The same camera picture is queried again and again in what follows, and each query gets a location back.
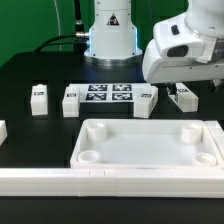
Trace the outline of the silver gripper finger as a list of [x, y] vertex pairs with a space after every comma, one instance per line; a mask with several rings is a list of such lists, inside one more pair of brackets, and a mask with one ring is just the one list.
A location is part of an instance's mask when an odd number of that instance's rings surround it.
[[169, 95], [175, 95], [177, 93], [177, 86], [175, 83], [168, 83], [167, 84], [167, 93]]

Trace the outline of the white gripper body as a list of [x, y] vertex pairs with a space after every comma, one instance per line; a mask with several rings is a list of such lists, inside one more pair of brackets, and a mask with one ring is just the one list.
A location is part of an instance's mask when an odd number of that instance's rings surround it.
[[224, 79], [224, 38], [192, 29], [185, 13], [156, 23], [153, 34], [142, 64], [148, 83]]

